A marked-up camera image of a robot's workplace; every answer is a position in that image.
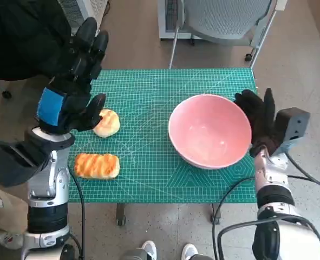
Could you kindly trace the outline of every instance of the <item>wheel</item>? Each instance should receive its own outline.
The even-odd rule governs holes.
[[[252,54],[251,53],[248,53],[245,55],[245,61],[249,62],[252,60]]]
[[[126,216],[122,216],[122,218],[117,219],[116,224],[118,226],[125,226],[126,225]]]
[[[12,98],[12,94],[8,90],[6,90],[6,91],[2,92],[2,97],[4,99],[11,99]]]
[[[214,214],[211,214],[211,215],[210,215],[210,222],[211,222],[213,225],[220,225],[220,218],[216,218],[215,223],[214,223]]]

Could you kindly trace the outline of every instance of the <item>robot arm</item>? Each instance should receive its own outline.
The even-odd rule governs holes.
[[[264,101],[245,90],[236,94],[236,104],[245,112],[252,127],[251,156],[255,165],[258,220],[278,216],[287,219],[258,224],[252,246],[257,260],[320,259],[320,240],[295,206],[287,173],[286,153],[305,133],[310,114],[288,108],[275,115],[270,89]]]
[[[289,187],[284,153],[269,156],[266,147],[254,159],[258,219],[274,216],[300,216]],[[252,246],[257,260],[265,259],[317,259],[320,260],[320,241],[305,224],[293,220],[280,220],[258,225]]]
[[[70,131],[94,128],[106,99],[99,94],[90,101],[90,82],[101,71],[108,43],[107,32],[96,36],[96,31],[96,20],[86,19],[62,50],[59,63],[66,69],[55,75],[42,93],[39,126],[29,129],[24,141],[0,142],[0,184],[28,184],[22,259],[74,259],[74,248],[66,244],[70,235],[67,160],[75,141]]]

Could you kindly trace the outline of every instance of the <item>black glove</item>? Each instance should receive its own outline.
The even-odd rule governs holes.
[[[275,102],[272,90],[268,88],[264,95],[264,101],[251,90],[245,89],[241,94],[235,95],[234,103],[246,114],[251,126],[250,155],[255,157],[266,146],[272,153],[277,149],[277,142],[274,132]]]

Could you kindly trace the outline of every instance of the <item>brown bag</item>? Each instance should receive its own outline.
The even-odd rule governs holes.
[[[22,234],[27,229],[28,205],[0,190],[0,230]]]

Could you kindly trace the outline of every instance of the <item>pink bowl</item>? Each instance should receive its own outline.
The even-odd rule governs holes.
[[[217,95],[193,96],[177,105],[168,131],[178,153],[204,169],[236,163],[251,143],[251,127],[244,112]]]

